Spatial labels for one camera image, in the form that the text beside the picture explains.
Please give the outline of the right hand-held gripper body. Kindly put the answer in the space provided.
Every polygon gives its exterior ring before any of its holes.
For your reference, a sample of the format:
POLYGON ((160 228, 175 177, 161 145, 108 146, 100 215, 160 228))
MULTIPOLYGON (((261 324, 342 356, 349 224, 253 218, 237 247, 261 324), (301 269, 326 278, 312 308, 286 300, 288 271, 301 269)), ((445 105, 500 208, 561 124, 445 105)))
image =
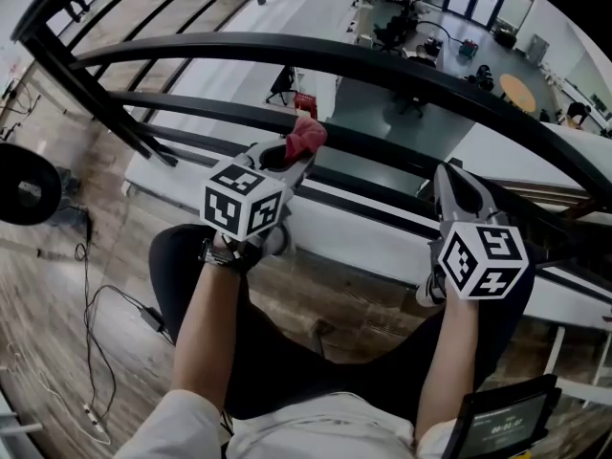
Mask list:
POLYGON ((518 228, 503 219, 441 222, 441 236, 430 243, 427 298, 442 300, 449 283, 464 300, 495 300, 508 295, 529 265, 518 228))

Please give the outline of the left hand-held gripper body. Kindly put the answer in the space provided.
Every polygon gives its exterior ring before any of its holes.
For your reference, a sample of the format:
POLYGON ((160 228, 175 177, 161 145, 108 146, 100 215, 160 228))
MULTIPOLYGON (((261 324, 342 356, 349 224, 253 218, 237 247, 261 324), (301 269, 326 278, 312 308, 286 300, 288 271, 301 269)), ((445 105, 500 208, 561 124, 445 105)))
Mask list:
POLYGON ((200 219, 235 241, 247 241, 281 221, 295 169, 262 168, 247 155, 219 162, 203 180, 200 219))

